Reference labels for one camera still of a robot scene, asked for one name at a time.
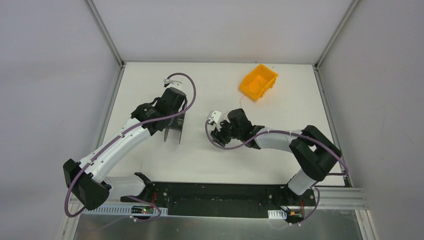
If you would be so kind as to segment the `black cable spool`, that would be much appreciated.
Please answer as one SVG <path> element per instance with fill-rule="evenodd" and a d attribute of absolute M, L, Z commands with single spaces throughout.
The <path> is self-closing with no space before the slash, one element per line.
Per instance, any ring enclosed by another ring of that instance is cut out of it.
<path fill-rule="evenodd" d="M 185 121 L 185 113 L 181 113 L 180 115 L 172 118 L 170 124 L 164 130 L 163 141 L 164 142 L 167 141 L 169 131 L 173 130 L 173 131 L 177 131 L 179 133 L 179 142 L 178 143 L 180 144 L 181 139 L 182 139 L 184 121 Z"/>

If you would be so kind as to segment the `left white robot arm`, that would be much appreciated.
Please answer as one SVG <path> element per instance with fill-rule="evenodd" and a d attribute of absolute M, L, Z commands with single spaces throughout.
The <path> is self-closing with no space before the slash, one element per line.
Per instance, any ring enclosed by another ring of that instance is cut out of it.
<path fill-rule="evenodd" d="M 134 196 L 140 202 L 152 198 L 153 189 L 137 174 L 111 177 L 108 174 L 134 147 L 163 131 L 187 104 L 186 94 L 167 87 L 162 96 L 139 105 L 125 124 L 98 149 L 79 161 L 63 164 L 65 183 L 86 210 L 106 200 Z"/>

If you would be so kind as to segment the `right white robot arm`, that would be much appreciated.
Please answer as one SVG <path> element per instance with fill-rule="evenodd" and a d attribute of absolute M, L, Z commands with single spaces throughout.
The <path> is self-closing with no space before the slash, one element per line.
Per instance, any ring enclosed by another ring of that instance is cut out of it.
<path fill-rule="evenodd" d="M 211 111 L 206 126 L 208 140 L 217 148 L 229 150 L 231 140 L 241 143 L 235 148 L 247 147 L 256 150 L 274 149 L 292 153 L 300 170 L 284 187 L 284 200 L 296 205 L 304 193 L 317 182 L 323 181 L 336 163 L 342 162 L 339 149 L 314 125 L 301 130 L 276 130 L 252 124 L 243 109 L 231 110 L 225 117 L 219 111 Z"/>

